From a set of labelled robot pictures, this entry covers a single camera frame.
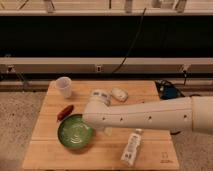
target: black cable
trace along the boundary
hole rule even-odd
[[[146,13],[146,8],[144,8],[144,10],[143,10],[143,13],[142,13],[141,19],[140,19],[140,23],[139,23],[139,26],[138,26],[138,31],[137,31],[137,33],[136,33],[136,35],[135,35],[135,38],[134,38],[133,41],[132,41],[132,44],[131,44],[129,50],[127,51],[126,56],[124,57],[124,59],[123,59],[123,61],[121,62],[121,64],[120,64],[117,68],[115,68],[115,69],[111,72],[111,74],[116,73],[116,72],[123,66],[124,62],[126,61],[126,59],[127,59],[127,58],[129,57],[129,55],[131,54],[132,49],[134,48],[134,46],[135,46],[135,44],[136,44],[136,42],[137,42],[137,40],[138,40],[138,37],[139,37],[139,35],[140,35],[140,33],[141,33],[141,27],[142,27],[142,24],[143,24],[143,19],[144,19],[145,13]]]
[[[186,85],[186,80],[187,80],[187,72],[186,72],[186,71],[183,71],[183,74],[184,74],[184,82],[183,82],[183,85],[185,86],[185,85]]]

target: speckled floor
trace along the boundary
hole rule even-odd
[[[0,171],[21,165],[45,93],[0,92]]]
[[[0,171],[21,165],[45,93],[0,92]],[[213,171],[213,135],[173,136],[181,171]]]

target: wooden cutting board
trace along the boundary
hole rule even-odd
[[[56,115],[73,104],[73,113],[82,113],[91,90],[118,87],[129,93],[125,103],[112,99],[111,105],[159,100],[153,81],[73,81],[73,95],[63,99],[51,82],[38,117],[23,168],[25,170],[177,170],[177,161],[168,131],[144,130],[135,166],[120,161],[129,135],[134,129],[113,128],[111,135],[96,131],[90,144],[79,151],[63,147],[57,139]]]

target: paper cup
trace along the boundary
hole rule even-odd
[[[64,98],[69,98],[72,95],[71,79],[69,77],[60,77],[55,82],[56,89]]]

